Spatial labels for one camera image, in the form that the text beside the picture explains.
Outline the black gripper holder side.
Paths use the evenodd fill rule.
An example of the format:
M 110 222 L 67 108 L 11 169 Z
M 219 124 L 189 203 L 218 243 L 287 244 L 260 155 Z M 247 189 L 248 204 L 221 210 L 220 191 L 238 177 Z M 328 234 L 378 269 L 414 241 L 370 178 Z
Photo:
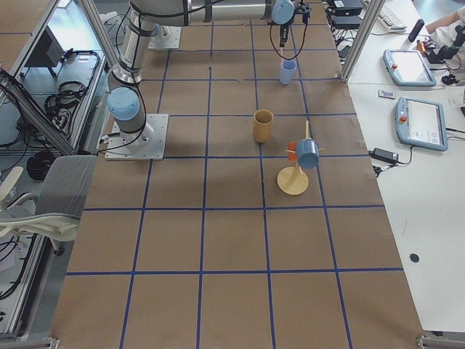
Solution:
M 278 25 L 280 26 L 280 47 L 284 47 L 288 41 L 288 35 L 294 18 L 302 16 L 302 22 L 308 26 L 312 14 L 312 7 L 303 1 L 280 0 L 278 1 Z

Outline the silver robot arm near holder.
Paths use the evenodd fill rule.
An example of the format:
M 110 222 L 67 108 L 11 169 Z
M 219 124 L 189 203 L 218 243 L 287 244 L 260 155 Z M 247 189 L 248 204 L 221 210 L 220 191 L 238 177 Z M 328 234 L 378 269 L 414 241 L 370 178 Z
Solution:
M 271 43 L 281 60 L 282 48 L 296 16 L 310 21 L 312 8 L 303 1 L 130 1 L 123 51 L 108 77 L 107 101 L 123 139 L 123 145 L 141 145 L 149 135 L 147 116 L 139 91 L 145 50 L 156 34 L 166 27 L 187 27 L 193 23 L 228 20 L 268 20 L 280 27 L 279 45 Z

